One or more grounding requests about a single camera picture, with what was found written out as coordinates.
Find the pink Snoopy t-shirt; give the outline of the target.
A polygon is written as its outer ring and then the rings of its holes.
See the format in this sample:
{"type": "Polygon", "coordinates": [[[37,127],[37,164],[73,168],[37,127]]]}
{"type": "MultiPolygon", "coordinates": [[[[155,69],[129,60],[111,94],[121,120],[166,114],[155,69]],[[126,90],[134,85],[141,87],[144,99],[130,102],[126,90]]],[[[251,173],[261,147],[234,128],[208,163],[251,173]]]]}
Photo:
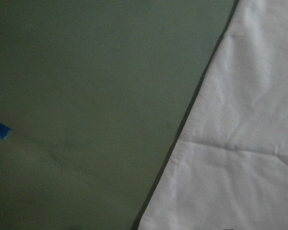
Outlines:
{"type": "Polygon", "coordinates": [[[241,0],[141,230],[288,230],[288,0],[241,0]]]}

